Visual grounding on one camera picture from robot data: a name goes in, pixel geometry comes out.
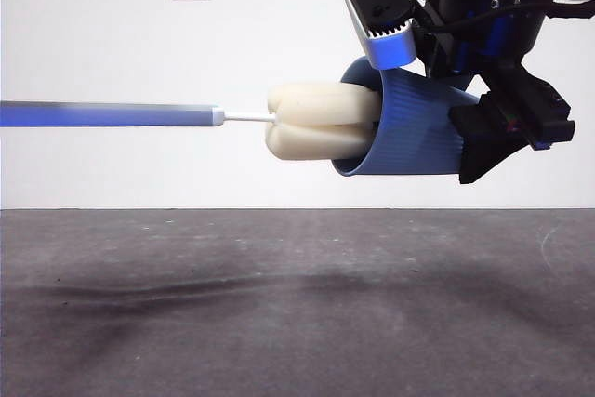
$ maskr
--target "gray floor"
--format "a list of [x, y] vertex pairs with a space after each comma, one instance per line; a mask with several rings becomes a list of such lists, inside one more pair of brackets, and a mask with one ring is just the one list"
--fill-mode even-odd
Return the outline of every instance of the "gray floor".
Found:
[[1, 223], [3, 396], [595, 395], [595, 211]]

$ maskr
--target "cream soft object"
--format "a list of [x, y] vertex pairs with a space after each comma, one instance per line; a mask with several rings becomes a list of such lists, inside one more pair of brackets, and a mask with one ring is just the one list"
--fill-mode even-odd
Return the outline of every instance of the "cream soft object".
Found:
[[278, 86], [269, 95], [276, 122], [267, 146], [282, 160], [341, 160], [363, 156], [376, 134], [382, 100], [362, 86], [343, 83]]

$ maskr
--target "black cable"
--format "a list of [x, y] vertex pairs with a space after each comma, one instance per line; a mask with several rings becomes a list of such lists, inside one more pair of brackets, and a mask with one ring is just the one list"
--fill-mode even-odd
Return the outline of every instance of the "black cable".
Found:
[[434, 34], [456, 33], [477, 26], [485, 21], [494, 20], [501, 16], [519, 12], [541, 12], [549, 18], [578, 18], [590, 19], [595, 16], [595, 0], [589, 0], [581, 4], [559, 4], [556, 2], [534, 2], [528, 4], [508, 5], [482, 13], [472, 18], [457, 20], [445, 25], [436, 25], [428, 12], [414, 0], [414, 19], [428, 32]]

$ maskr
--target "blue rod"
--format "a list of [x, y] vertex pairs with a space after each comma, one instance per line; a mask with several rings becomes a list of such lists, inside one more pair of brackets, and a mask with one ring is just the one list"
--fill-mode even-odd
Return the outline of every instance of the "blue rod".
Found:
[[215, 126], [215, 106], [0, 102], [0, 127]]

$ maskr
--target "robotic arm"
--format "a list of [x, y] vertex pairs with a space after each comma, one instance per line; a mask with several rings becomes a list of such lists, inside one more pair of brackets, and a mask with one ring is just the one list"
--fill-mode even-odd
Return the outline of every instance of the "robotic arm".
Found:
[[[595, 1], [554, 0], [348, 0], [356, 28], [376, 69], [415, 43], [428, 78], [465, 90], [479, 75], [490, 91], [476, 105], [450, 109], [464, 140], [459, 177], [472, 183], [504, 159], [531, 145], [536, 151], [570, 141], [570, 106], [548, 82], [522, 66], [546, 16], [591, 18]], [[395, 37], [409, 34], [395, 47]]]

